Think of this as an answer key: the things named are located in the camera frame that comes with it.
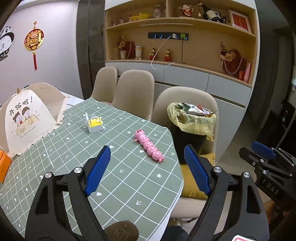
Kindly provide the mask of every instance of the green checkered tablecloth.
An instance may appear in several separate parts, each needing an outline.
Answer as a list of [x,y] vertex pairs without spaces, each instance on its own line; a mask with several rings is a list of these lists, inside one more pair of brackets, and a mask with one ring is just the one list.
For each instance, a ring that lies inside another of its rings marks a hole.
[[[105,130],[89,133],[85,112],[101,117]],[[46,172],[66,174],[83,166],[107,145],[111,160],[101,183],[89,202],[103,228],[130,220],[139,229],[138,240],[148,240],[176,204],[183,177],[169,130],[93,98],[64,112],[63,125],[16,156],[5,182],[0,186],[0,205],[13,226],[25,234],[34,195]],[[164,154],[158,163],[134,142],[133,135],[144,130]],[[71,228],[80,234],[68,193],[64,201]]]

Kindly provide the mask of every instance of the floor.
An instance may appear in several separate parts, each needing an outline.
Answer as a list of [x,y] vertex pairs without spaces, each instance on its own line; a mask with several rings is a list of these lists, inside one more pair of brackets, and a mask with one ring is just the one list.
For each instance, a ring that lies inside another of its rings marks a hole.
[[[231,141],[225,153],[222,155],[221,159],[217,163],[217,166],[220,166],[228,173],[236,175],[241,175],[242,172],[247,171],[251,174],[253,179],[256,180],[254,168],[239,157],[239,149],[241,147],[250,148],[251,143],[256,140],[256,137],[258,136],[259,132],[260,128],[256,127],[252,118],[248,114],[246,114],[233,140]],[[259,192],[263,200],[263,203],[270,199],[261,190],[259,190]],[[230,201],[231,192],[228,192],[223,207],[223,211],[220,217],[220,221],[216,229],[216,233],[221,232],[223,230],[228,214],[228,209],[230,206]],[[187,223],[187,220],[189,219],[183,219],[183,229],[187,233],[190,233],[197,220],[191,223]]]

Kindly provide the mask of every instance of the red chinese knot ornament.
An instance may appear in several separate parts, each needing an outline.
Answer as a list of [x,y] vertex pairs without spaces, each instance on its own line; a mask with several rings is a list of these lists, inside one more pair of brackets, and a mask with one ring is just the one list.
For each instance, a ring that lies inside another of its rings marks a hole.
[[24,42],[24,46],[26,50],[33,51],[33,59],[34,59],[34,67],[37,70],[37,62],[36,62],[36,49],[38,49],[44,40],[44,33],[41,29],[36,28],[37,22],[34,22],[33,30],[30,31]]

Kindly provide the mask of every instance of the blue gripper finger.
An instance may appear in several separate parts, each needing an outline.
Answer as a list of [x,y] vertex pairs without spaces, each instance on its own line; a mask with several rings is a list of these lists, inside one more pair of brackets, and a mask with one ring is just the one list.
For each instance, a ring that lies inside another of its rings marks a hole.
[[98,160],[89,172],[86,179],[86,188],[84,189],[84,193],[87,196],[96,191],[100,184],[102,176],[111,159],[110,148],[108,146],[104,146],[103,149],[100,151],[98,157]]
[[274,154],[272,149],[259,143],[258,141],[254,141],[251,144],[251,149],[252,151],[254,151],[255,153],[259,154],[267,160],[272,160],[276,158],[276,155]]
[[206,171],[204,170],[200,161],[198,160],[198,157],[195,155],[194,151],[191,149],[190,146],[185,147],[184,158],[199,190],[201,190],[205,193],[205,195],[208,196],[211,193],[211,188],[209,185],[209,176],[207,175]]

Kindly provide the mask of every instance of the panda figurine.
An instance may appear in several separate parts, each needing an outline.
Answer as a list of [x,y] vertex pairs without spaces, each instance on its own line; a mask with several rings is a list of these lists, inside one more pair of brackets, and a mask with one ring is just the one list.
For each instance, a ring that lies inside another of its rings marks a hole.
[[2,30],[0,37],[0,61],[8,57],[7,54],[14,37],[14,34],[11,32],[11,27],[7,26]]
[[204,10],[203,18],[205,20],[210,20],[210,21],[214,21],[214,22],[218,22],[218,23],[223,22],[223,18],[221,17],[220,13],[213,11],[212,9],[210,9],[209,7],[204,5],[203,3],[200,3],[200,5],[202,6],[202,8]]

